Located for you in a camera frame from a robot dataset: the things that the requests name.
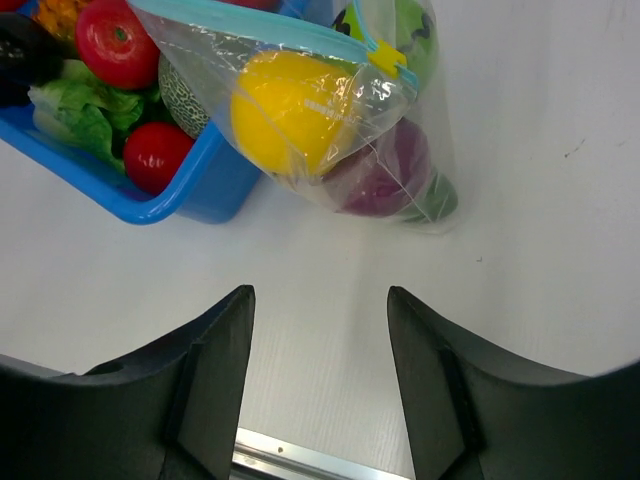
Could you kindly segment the clear zip top bag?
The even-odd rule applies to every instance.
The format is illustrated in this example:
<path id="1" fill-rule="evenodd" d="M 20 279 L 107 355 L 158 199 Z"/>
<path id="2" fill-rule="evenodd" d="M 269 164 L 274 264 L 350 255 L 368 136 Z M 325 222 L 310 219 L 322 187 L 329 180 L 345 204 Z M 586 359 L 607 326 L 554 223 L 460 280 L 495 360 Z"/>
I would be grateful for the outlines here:
<path id="1" fill-rule="evenodd" d="M 448 228 L 459 210 L 428 1 L 135 1 L 227 142 L 332 212 Z"/>

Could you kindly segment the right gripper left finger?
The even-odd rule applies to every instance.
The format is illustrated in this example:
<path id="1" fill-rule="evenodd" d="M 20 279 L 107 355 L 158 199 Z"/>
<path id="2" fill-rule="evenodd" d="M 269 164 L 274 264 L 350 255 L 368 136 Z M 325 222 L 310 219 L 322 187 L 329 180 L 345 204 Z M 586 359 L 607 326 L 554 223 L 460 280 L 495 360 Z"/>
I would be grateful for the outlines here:
<path id="1" fill-rule="evenodd" d="M 84 374 L 1 359 L 5 479 L 227 479 L 251 351 L 243 285 Z"/>

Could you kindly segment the striped green watermelon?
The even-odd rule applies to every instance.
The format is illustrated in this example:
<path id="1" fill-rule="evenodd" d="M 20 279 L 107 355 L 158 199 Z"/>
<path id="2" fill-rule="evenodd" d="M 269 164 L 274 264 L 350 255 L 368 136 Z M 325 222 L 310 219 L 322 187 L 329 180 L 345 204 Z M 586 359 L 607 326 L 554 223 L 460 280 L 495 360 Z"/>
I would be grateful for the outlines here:
<path id="1" fill-rule="evenodd" d="M 416 75 L 419 92 L 436 70 L 439 47 L 430 1 L 350 1 L 338 11 L 331 27 L 362 43 L 371 38 L 393 46 Z"/>

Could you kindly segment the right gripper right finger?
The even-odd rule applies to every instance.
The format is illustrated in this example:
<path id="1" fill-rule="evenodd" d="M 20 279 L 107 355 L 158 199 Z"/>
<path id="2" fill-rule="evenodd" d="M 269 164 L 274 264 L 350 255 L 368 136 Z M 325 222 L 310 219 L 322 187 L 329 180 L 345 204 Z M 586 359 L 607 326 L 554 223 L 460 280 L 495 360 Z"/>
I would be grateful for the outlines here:
<path id="1" fill-rule="evenodd" d="M 419 479 L 635 479 L 639 367 L 523 358 L 393 287 L 388 328 Z"/>

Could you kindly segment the yellow apple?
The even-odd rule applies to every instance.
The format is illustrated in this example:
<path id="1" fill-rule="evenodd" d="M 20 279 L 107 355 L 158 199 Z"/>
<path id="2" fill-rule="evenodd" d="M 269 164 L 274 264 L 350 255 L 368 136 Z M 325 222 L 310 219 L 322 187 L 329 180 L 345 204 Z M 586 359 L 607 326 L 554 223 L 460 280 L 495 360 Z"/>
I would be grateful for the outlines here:
<path id="1" fill-rule="evenodd" d="M 354 86 L 354 76 L 338 64 L 293 51 L 259 52 L 231 95 L 235 144 L 268 173 L 323 175 L 354 140 Z"/>

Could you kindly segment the purple onion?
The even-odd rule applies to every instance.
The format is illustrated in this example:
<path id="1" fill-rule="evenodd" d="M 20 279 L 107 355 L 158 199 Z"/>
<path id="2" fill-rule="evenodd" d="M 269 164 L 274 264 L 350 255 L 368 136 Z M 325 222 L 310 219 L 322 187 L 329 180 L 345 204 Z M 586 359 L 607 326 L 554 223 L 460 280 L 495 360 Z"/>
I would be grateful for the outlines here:
<path id="1" fill-rule="evenodd" d="M 385 218 L 407 207 L 429 176 L 427 137 L 416 123 L 402 118 L 341 160 L 323 176 L 323 185 L 339 212 Z"/>

